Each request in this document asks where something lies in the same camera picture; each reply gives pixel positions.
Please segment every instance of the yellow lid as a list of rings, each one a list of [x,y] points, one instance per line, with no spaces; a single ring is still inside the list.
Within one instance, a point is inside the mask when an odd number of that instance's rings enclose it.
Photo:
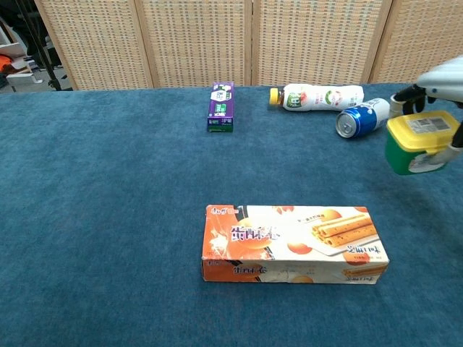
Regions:
[[[459,122],[446,111],[429,111],[388,120],[387,128],[399,146],[407,152],[437,153],[447,146]]]
[[[278,88],[270,88],[270,100],[271,105],[278,105]]]

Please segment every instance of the floor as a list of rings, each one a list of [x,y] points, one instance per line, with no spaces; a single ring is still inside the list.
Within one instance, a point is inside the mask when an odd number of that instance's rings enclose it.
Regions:
[[[62,67],[55,68],[54,73],[56,78],[59,81],[62,89],[71,88],[71,83],[69,79],[62,80],[62,77],[66,74]],[[37,71],[34,73],[35,78],[37,80],[42,80],[42,83],[29,83],[26,85],[15,85],[14,88],[16,89],[17,93],[29,93],[29,92],[49,92],[54,90],[54,88],[48,85],[48,81],[50,77],[46,70]],[[11,85],[5,85],[2,89],[0,89],[0,93],[14,93],[13,88]]]

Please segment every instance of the toothpaste box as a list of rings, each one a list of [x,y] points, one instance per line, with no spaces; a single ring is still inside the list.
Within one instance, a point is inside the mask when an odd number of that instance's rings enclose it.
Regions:
[[[209,205],[204,280],[374,284],[389,259],[366,207]]]
[[[233,132],[234,83],[214,82],[209,103],[208,132]]]

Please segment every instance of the green container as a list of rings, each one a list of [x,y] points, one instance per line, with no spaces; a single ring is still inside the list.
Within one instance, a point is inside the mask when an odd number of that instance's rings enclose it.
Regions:
[[[458,121],[448,112],[431,111],[389,119],[386,159],[396,174],[411,175],[442,169],[428,159],[451,142]]]

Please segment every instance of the purple box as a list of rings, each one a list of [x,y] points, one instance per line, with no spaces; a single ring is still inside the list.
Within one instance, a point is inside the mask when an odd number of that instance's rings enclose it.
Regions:
[[[214,82],[209,103],[208,132],[233,132],[234,83]]]

